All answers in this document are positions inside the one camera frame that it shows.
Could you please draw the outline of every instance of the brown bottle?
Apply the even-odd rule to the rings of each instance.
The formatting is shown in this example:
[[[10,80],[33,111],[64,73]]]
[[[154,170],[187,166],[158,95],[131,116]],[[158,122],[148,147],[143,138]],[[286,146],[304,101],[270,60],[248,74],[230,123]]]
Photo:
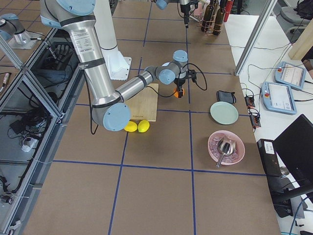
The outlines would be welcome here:
[[[214,35],[219,35],[221,33],[222,25],[223,25],[223,21],[224,21],[224,16],[225,16],[225,5],[221,3],[221,6],[216,13],[214,29],[213,29]]]
[[[212,25],[213,24],[213,21],[214,21],[214,17],[216,15],[216,12],[217,12],[217,9],[219,8],[219,1],[217,0],[214,0],[214,9],[213,9],[213,13],[212,13],[212,16],[211,16],[211,22],[209,23],[209,25]]]
[[[212,14],[213,14],[213,9],[214,9],[214,5],[213,5],[213,0],[210,1],[210,4],[208,6],[206,6],[205,9],[205,13],[203,16],[203,21],[202,21],[202,25],[201,25],[201,31],[207,31],[207,26],[208,26],[208,21],[211,20]]]

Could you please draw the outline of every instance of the metal spoon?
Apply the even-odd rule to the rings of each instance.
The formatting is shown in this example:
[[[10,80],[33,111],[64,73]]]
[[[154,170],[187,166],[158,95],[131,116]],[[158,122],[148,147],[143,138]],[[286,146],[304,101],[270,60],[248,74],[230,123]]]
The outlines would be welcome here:
[[[216,167],[220,167],[224,156],[229,156],[234,153],[236,149],[236,141],[233,141],[227,137],[223,137],[217,145],[217,150],[221,154]]]

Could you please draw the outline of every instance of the computer monitor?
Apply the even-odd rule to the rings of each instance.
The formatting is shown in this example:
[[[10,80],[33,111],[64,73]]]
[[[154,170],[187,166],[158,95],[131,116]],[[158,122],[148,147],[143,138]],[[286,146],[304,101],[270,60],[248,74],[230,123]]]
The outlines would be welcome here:
[[[313,124],[301,114],[273,142],[274,148],[302,189],[313,202]]]

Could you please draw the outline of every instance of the wooden cutting board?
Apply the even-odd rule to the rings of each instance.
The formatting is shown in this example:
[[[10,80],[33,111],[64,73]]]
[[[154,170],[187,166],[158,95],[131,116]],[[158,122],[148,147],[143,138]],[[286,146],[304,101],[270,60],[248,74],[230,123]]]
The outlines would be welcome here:
[[[158,84],[151,83],[150,87],[153,87],[158,91]],[[129,106],[132,117],[131,120],[148,120],[156,121],[157,119],[157,93],[151,88],[146,87],[134,97],[125,101]]]

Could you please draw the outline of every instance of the chair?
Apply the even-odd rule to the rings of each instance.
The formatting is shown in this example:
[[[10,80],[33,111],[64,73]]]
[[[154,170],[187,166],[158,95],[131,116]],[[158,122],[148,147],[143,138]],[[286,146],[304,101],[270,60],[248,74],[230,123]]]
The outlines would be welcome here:
[[[310,20],[306,20],[297,15],[297,12],[294,10],[294,7],[284,6],[280,10],[280,15],[283,19],[294,26],[289,28],[285,33],[294,33],[297,29],[305,29],[306,26],[310,23]]]

